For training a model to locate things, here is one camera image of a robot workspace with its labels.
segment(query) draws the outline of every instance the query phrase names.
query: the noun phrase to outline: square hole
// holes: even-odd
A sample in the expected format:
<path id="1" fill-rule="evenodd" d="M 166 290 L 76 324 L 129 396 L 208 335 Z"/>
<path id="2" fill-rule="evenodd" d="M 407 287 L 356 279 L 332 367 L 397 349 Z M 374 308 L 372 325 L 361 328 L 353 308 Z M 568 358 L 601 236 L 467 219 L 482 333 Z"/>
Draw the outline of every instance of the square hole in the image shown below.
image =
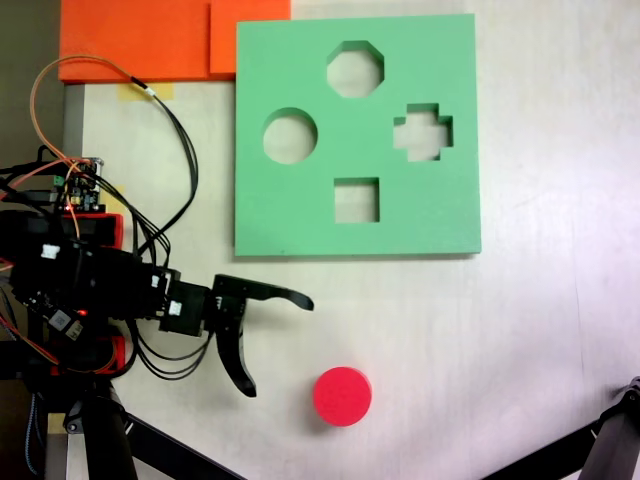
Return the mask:
<path id="1" fill-rule="evenodd" d="M 380 189 L 377 178 L 336 178 L 336 223 L 380 221 Z"/>

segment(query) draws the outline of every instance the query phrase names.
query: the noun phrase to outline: orange wire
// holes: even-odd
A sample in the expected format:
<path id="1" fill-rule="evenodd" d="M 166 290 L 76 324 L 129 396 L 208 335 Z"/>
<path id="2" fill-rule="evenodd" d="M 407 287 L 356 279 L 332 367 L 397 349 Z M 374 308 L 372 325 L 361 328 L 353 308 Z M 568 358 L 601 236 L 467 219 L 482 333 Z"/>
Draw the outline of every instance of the orange wire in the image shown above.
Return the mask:
<path id="1" fill-rule="evenodd" d="M 36 343 L 32 342 L 31 340 L 29 340 L 28 338 L 26 338 L 24 335 L 22 335 L 20 333 L 20 331 L 14 327 L 13 325 L 11 325 L 9 322 L 7 322 L 4 318 L 2 318 L 0 316 L 0 323 L 2 323 L 2 325 L 4 325 L 5 327 L 7 327 L 9 330 L 11 330 L 15 335 L 19 336 L 20 339 L 22 341 L 24 341 L 27 345 L 29 345 L 31 348 L 33 348 L 36 352 L 38 352 L 40 355 L 42 355 L 44 358 L 46 358 L 47 360 L 49 360 L 51 363 L 55 364 L 55 365 L 59 365 L 60 361 L 54 357 L 51 353 L 49 353 L 47 350 L 45 350 L 44 348 L 42 348 L 40 345 L 37 345 Z"/>
<path id="2" fill-rule="evenodd" d="M 42 79 L 47 75 L 47 73 L 49 73 L 56 65 L 59 65 L 64 62 L 68 62 L 70 60 L 91 60 L 94 62 L 99 62 L 114 68 L 118 72 L 122 73 L 128 79 L 131 79 L 131 76 L 132 76 L 124 68 L 120 67 L 119 65 L 117 65 L 116 63 L 112 62 L 107 58 L 99 57 L 97 55 L 86 55 L 86 54 L 67 55 L 65 57 L 60 57 L 42 69 L 42 71 L 38 74 L 35 81 L 33 82 L 33 87 L 31 88 L 31 96 L 29 97 L 29 113 L 31 115 L 31 122 L 33 123 L 33 128 L 35 129 L 36 134 L 38 135 L 38 138 L 40 138 L 42 143 L 44 143 L 47 147 L 49 147 L 49 149 L 51 149 L 51 151 L 55 154 L 56 157 L 61 159 L 67 158 L 67 156 L 64 154 L 64 152 L 61 149 L 57 148 L 53 143 L 49 141 L 49 139 L 47 139 L 47 137 L 42 132 L 42 129 L 40 128 L 40 124 L 38 123 L 38 118 L 36 116 L 36 97 L 38 94 L 38 89 L 40 88 L 40 83 L 42 82 Z"/>
<path id="3" fill-rule="evenodd" d="M 69 213 L 71 214 L 71 218 L 73 219 L 73 226 L 76 229 L 76 237 L 80 238 L 80 227 L 78 226 L 78 219 L 76 218 L 76 212 L 74 212 L 73 210 L 73 205 L 71 205 L 71 199 L 69 198 L 69 193 L 68 193 L 68 185 L 67 185 L 67 180 L 69 180 L 69 176 L 71 175 L 71 172 L 73 170 L 78 170 L 78 167 L 76 167 L 75 163 L 71 164 L 71 167 L 69 168 L 69 171 L 67 172 L 67 176 L 65 177 L 64 180 L 64 194 L 65 197 L 67 198 L 67 206 L 69 207 Z"/>
<path id="4" fill-rule="evenodd" d="M 58 164 L 60 164 L 60 163 L 62 163 L 62 162 L 65 162 L 65 160 L 64 160 L 64 159 L 55 160 L 55 161 L 53 161 L 53 162 L 51 162 L 51 163 L 47 163 L 46 165 L 43 165 L 42 167 L 38 167 L 38 168 L 36 168 L 36 169 L 35 169 L 35 170 L 33 170 L 32 172 L 29 172 L 29 173 L 27 173 L 27 174 L 23 175 L 22 177 L 20 177 L 19 179 L 17 179 L 17 180 L 16 180 L 16 181 L 14 181 L 13 183 L 11 183 L 11 188 L 13 188 L 13 189 L 15 190 L 15 188 L 16 188 L 18 185 L 20 185 L 21 183 L 23 183 L 27 178 L 31 178 L 31 177 L 33 177 L 34 175 L 36 175 L 36 174 L 40 173 L 41 171 L 46 170 L 47 168 L 51 168 L 51 167 L 53 167 L 54 165 L 58 165 Z M 4 199 L 4 197 L 6 197 L 6 196 L 7 196 L 7 193 L 1 193 L 1 194 L 0 194 L 0 202 L 1 202 L 1 201 Z"/>

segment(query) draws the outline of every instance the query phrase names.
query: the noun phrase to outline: yellow tape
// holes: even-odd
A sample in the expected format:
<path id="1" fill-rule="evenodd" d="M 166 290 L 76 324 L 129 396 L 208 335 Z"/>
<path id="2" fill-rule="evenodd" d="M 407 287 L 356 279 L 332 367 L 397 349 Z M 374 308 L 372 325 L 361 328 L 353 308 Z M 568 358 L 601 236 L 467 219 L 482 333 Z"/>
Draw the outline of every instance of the yellow tape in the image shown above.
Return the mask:
<path id="1" fill-rule="evenodd" d="M 160 100 L 173 100 L 173 83 L 148 83 L 147 85 L 155 90 Z M 133 83 L 119 83 L 118 100 L 121 102 L 139 102 L 141 100 L 150 101 L 151 97 Z"/>
<path id="2" fill-rule="evenodd" d="M 114 186 L 118 192 L 124 195 L 123 185 Z M 127 213 L 126 207 L 104 190 L 100 191 L 100 203 L 102 203 L 106 207 L 107 213 L 119 213 L 120 215 L 124 215 L 125 213 Z"/>

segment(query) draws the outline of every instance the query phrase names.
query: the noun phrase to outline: wire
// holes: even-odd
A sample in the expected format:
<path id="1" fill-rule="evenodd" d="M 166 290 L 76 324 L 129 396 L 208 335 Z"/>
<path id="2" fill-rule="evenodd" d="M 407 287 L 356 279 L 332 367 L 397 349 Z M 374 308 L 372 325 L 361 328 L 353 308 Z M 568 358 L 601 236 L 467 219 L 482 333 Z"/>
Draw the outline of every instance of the wire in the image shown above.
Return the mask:
<path id="1" fill-rule="evenodd" d="M 164 234 L 166 233 L 167 230 L 169 230 L 173 225 L 175 225 L 178 220 L 185 214 L 185 212 L 187 211 L 187 209 L 191 206 L 191 203 L 193 202 L 193 200 L 195 199 L 196 196 L 196 192 L 198 189 L 198 183 L 199 183 L 199 166 L 198 166 L 198 157 L 196 155 L 196 151 L 195 148 L 193 146 L 193 142 L 191 141 L 191 138 L 189 137 L 189 135 L 187 134 L 187 131 L 184 129 L 184 127 L 182 126 L 182 124 L 180 123 L 180 121 L 178 120 L 178 118 L 173 114 L 173 112 L 171 111 L 171 109 L 169 109 L 162 100 L 160 100 L 158 98 L 158 96 L 156 95 L 156 93 L 149 88 L 149 86 L 147 84 L 145 84 L 144 82 L 142 82 L 141 80 L 139 80 L 138 78 L 134 77 L 133 75 L 131 75 L 127 70 L 125 70 L 124 68 L 122 68 L 121 66 L 119 66 L 118 64 L 112 62 L 111 60 L 104 58 L 104 57 L 100 57 L 97 55 L 87 55 L 87 54 L 78 54 L 78 55 L 67 55 L 65 57 L 60 57 L 57 60 L 54 60 L 53 62 L 51 62 L 50 64 L 48 64 L 46 67 L 44 67 L 42 69 L 42 71 L 38 74 L 38 76 L 36 77 L 34 83 L 33 83 L 33 87 L 31 89 L 31 95 L 29 98 L 29 113 L 31 115 L 31 121 L 33 123 L 33 127 L 36 131 L 36 134 L 38 135 L 38 137 L 40 138 L 40 140 L 42 141 L 42 143 L 44 143 L 46 145 L 46 147 L 48 147 L 50 149 L 50 151 L 57 156 L 58 158 L 60 158 L 61 160 L 68 160 L 67 156 L 65 155 L 65 153 L 57 148 L 55 145 L 53 145 L 52 142 L 50 142 L 47 137 L 44 135 L 44 133 L 42 132 L 42 129 L 40 128 L 40 125 L 38 123 L 38 118 L 36 115 L 36 98 L 37 98 L 37 94 L 38 94 L 38 89 L 40 88 L 40 83 L 42 82 L 42 79 L 46 76 L 46 74 L 51 71 L 56 65 L 60 65 L 64 62 L 68 62 L 68 61 L 72 61 L 72 60 L 89 60 L 89 61 L 93 61 L 93 62 L 98 62 L 98 63 L 102 63 L 106 66 L 109 66 L 110 68 L 115 69 L 116 71 L 120 72 L 125 78 L 127 78 L 128 80 L 130 80 L 132 83 L 138 85 L 140 88 L 142 88 L 145 93 L 147 93 L 149 96 L 151 96 L 157 103 L 158 105 L 160 105 L 160 107 L 162 108 L 162 110 L 166 113 L 166 115 L 169 117 L 169 120 L 171 121 L 171 123 L 173 124 L 176 133 L 178 134 L 178 138 L 180 139 L 180 142 L 182 143 L 182 147 L 184 149 L 186 158 L 187 158 L 187 163 L 189 166 L 189 175 L 190 175 L 190 180 L 191 180 L 191 191 L 189 194 L 189 198 L 187 199 L 186 203 L 182 206 L 182 208 L 180 208 L 180 210 L 178 210 L 178 212 L 176 214 L 173 215 L 173 217 L 171 217 L 171 219 L 160 229 L 155 229 L 152 230 L 150 228 L 148 228 L 147 233 L 150 232 L 151 235 L 146 235 L 145 234 L 145 230 L 142 229 L 143 234 L 145 234 L 145 243 L 142 245 L 142 247 L 138 248 L 136 250 L 136 255 L 142 255 L 145 251 L 147 250 L 151 250 L 153 249 L 153 243 L 157 240 L 159 240 L 161 237 L 164 236 Z M 143 225 L 144 222 L 141 222 L 140 219 L 137 219 L 138 223 L 140 226 Z M 163 248 L 165 248 L 165 251 L 167 252 L 167 256 L 165 258 L 165 262 L 164 262 L 164 266 L 168 266 L 169 264 L 169 256 L 170 256 L 170 246 L 166 245 Z M 155 257 L 155 254 L 153 252 L 150 253 L 152 258 Z"/>
<path id="2" fill-rule="evenodd" d="M 37 175 L 38 173 L 42 172 L 43 170 L 46 170 L 47 168 L 51 168 L 55 165 L 59 165 L 61 163 L 66 162 L 66 159 L 58 159 L 58 160 L 54 160 L 53 162 L 47 163 L 46 165 L 43 165 L 42 167 L 38 167 L 35 170 L 23 175 L 22 177 L 20 177 L 18 180 L 14 181 L 11 184 L 11 188 L 15 189 L 17 186 L 19 186 L 20 184 L 22 184 L 26 179 L 33 177 L 34 175 Z M 3 193 L 0 194 L 0 202 L 2 200 L 4 200 L 4 198 L 8 195 L 8 193 Z"/>
<path id="3" fill-rule="evenodd" d="M 35 412 L 34 412 L 34 423 L 36 426 L 36 436 L 38 437 L 38 443 L 40 444 L 40 446 L 42 448 L 47 448 L 46 447 L 46 442 L 45 442 L 45 438 L 42 435 L 42 429 L 40 428 L 40 408 L 38 407 L 38 397 L 36 396 L 36 406 L 35 406 Z"/>
<path id="4" fill-rule="evenodd" d="M 145 89 L 147 93 L 149 92 L 150 90 L 149 87 L 143 82 L 139 81 L 135 77 L 132 77 L 132 81 L 137 85 L 139 85 L 141 88 Z M 153 92 L 151 96 L 153 97 L 154 100 L 156 100 L 156 102 L 158 102 L 160 107 L 164 110 L 164 112 L 167 114 L 167 116 L 173 123 L 173 126 L 176 129 L 176 132 L 180 139 L 180 142 L 182 143 L 182 147 L 187 157 L 187 163 L 189 164 L 189 174 L 191 178 L 191 191 L 189 194 L 189 198 L 187 199 L 187 202 L 182 206 L 182 208 L 178 210 L 178 212 L 173 217 L 171 217 L 171 219 L 162 228 L 160 228 L 160 231 L 157 234 L 155 234 L 150 240 L 148 240 L 147 242 L 145 242 L 144 245 L 142 245 L 139 253 L 144 253 L 144 251 L 147 248 L 149 248 L 149 242 L 155 240 L 157 236 L 165 233 L 173 225 L 175 225 L 178 222 L 178 220 L 180 220 L 180 218 L 184 215 L 184 213 L 193 203 L 193 200 L 195 199 L 195 196 L 196 196 L 196 192 L 198 190 L 198 183 L 199 183 L 198 156 L 196 154 L 191 138 L 187 134 L 187 131 L 184 129 L 184 127 L 182 126 L 178 118 L 173 114 L 173 112 L 169 109 L 169 107 L 167 107 L 164 104 L 164 102 L 155 95 L 155 92 Z"/>
<path id="5" fill-rule="evenodd" d="M 13 311 L 13 307 L 11 306 L 11 302 L 9 302 L 9 297 L 7 293 L 4 291 L 4 288 L 0 287 L 0 295 L 2 295 L 2 301 L 4 303 L 4 308 L 7 311 L 7 315 L 9 316 L 9 321 L 13 323 L 13 326 L 18 328 L 18 322 L 16 321 L 16 313 Z"/>
<path id="6" fill-rule="evenodd" d="M 2 325 L 4 327 L 8 328 L 9 330 L 11 330 L 11 332 L 13 332 L 14 335 L 18 336 L 20 338 L 20 340 L 25 342 L 27 345 L 29 345 L 31 348 L 33 348 L 36 352 L 38 352 L 40 355 L 42 355 L 45 359 L 47 359 L 48 361 L 50 361 L 54 365 L 59 365 L 60 364 L 60 361 L 53 354 L 49 353 L 47 350 L 45 350 L 41 346 L 37 345 L 36 343 L 34 343 L 31 340 L 29 340 L 27 337 L 22 335 L 20 333 L 20 331 L 16 327 L 11 325 L 9 322 L 7 322 L 1 316 L 0 316 L 0 325 Z"/>
<path id="7" fill-rule="evenodd" d="M 202 350 L 200 351 L 200 355 L 198 355 L 198 358 L 191 365 L 185 368 L 182 368 L 180 370 L 167 371 L 167 370 L 162 370 L 156 365 L 154 365 L 153 362 L 149 359 L 149 357 L 147 357 L 145 352 L 142 350 L 142 344 L 139 342 L 140 332 L 138 331 L 138 326 L 135 324 L 135 322 L 131 322 L 130 329 L 131 329 L 131 338 L 133 340 L 134 348 L 137 350 L 138 356 L 142 361 L 143 365 L 147 367 L 147 369 L 153 375 L 160 378 L 161 380 L 167 380 L 167 381 L 183 380 L 188 376 L 190 376 L 191 374 L 193 374 L 193 372 L 195 372 L 197 368 L 200 366 L 200 364 L 202 363 L 202 360 L 204 359 L 204 356 L 206 355 L 209 345 L 211 343 L 211 339 L 213 338 L 213 332 L 210 332 L 209 337 L 207 338 L 206 342 L 203 345 Z"/>
<path id="8" fill-rule="evenodd" d="M 31 473 L 33 473 L 36 477 L 38 476 L 38 471 L 35 469 L 33 464 L 31 463 L 31 432 L 33 430 L 33 419 L 35 417 L 36 410 L 36 395 L 31 394 L 31 408 L 29 410 L 29 422 L 27 423 L 27 434 L 24 440 L 24 458 L 27 461 L 27 467 Z"/>
<path id="9" fill-rule="evenodd" d="M 71 199 L 69 198 L 69 177 L 71 176 L 71 172 L 73 170 L 76 171 L 80 171 L 78 170 L 78 167 L 76 167 L 75 163 L 71 164 L 71 167 L 69 167 L 69 171 L 67 172 L 67 176 L 64 179 L 64 195 L 67 199 L 67 206 L 69 207 L 69 213 L 71 214 L 71 218 L 73 219 L 73 226 L 76 229 L 76 237 L 80 238 L 80 227 L 78 226 L 78 219 L 76 218 L 76 212 L 73 211 L 73 205 L 71 205 Z"/>
<path id="10" fill-rule="evenodd" d="M 147 342 L 145 342 L 144 338 L 142 338 L 142 335 L 140 334 L 140 332 L 138 332 L 138 339 L 140 340 L 140 343 L 142 343 L 142 345 L 144 346 L 144 348 L 146 348 L 149 353 L 151 353 L 152 355 L 162 359 L 162 360 L 167 360 L 169 362 L 179 362 L 181 360 L 187 360 L 188 358 L 191 357 L 195 357 L 198 353 L 200 353 L 202 350 L 204 350 L 207 347 L 207 342 L 205 341 L 205 343 L 203 343 L 202 345 L 200 345 L 200 347 L 198 347 L 196 350 L 194 350 L 193 352 L 187 354 L 187 355 L 183 355 L 181 357 L 166 357 L 164 355 L 159 354 L 158 352 L 156 352 L 153 348 L 151 348 L 149 346 L 149 344 Z"/>
<path id="11" fill-rule="evenodd" d="M 47 65 L 42 69 L 42 71 L 38 74 L 35 81 L 33 82 L 33 87 L 31 88 L 31 96 L 29 97 L 29 113 L 31 115 L 31 122 L 33 123 L 33 128 L 36 131 L 36 135 L 38 135 L 38 138 L 40 138 L 42 143 L 44 143 L 47 147 L 49 147 L 51 152 L 53 152 L 53 154 L 58 158 L 66 158 L 66 155 L 62 152 L 61 149 L 56 148 L 56 146 L 53 143 L 51 143 L 42 132 L 42 129 L 40 128 L 40 125 L 38 123 L 38 118 L 36 115 L 36 97 L 38 95 L 38 89 L 40 88 L 40 83 L 42 82 L 42 79 L 47 75 L 47 73 L 49 73 L 56 65 L 69 62 L 71 60 L 89 60 L 93 62 L 102 63 L 103 65 L 107 65 L 115 69 L 116 71 L 122 73 L 123 76 L 127 78 L 131 78 L 131 74 L 127 72 L 124 68 L 120 67 L 118 64 L 112 62 L 107 58 L 100 57 L 97 55 L 87 55 L 87 54 L 67 55 L 54 60 L 53 62 L 51 62 L 49 65 Z"/>

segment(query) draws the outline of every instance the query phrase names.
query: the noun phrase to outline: red disk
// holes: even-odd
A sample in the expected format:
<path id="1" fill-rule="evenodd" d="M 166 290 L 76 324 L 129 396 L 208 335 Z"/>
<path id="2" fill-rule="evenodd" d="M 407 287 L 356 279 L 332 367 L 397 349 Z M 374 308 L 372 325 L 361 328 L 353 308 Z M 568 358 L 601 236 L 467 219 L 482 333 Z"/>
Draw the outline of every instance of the red disk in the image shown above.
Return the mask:
<path id="1" fill-rule="evenodd" d="M 359 422 L 369 410 L 371 384 L 360 370 L 332 368 L 316 382 L 313 404 L 325 422 L 336 427 L 348 427 Z"/>

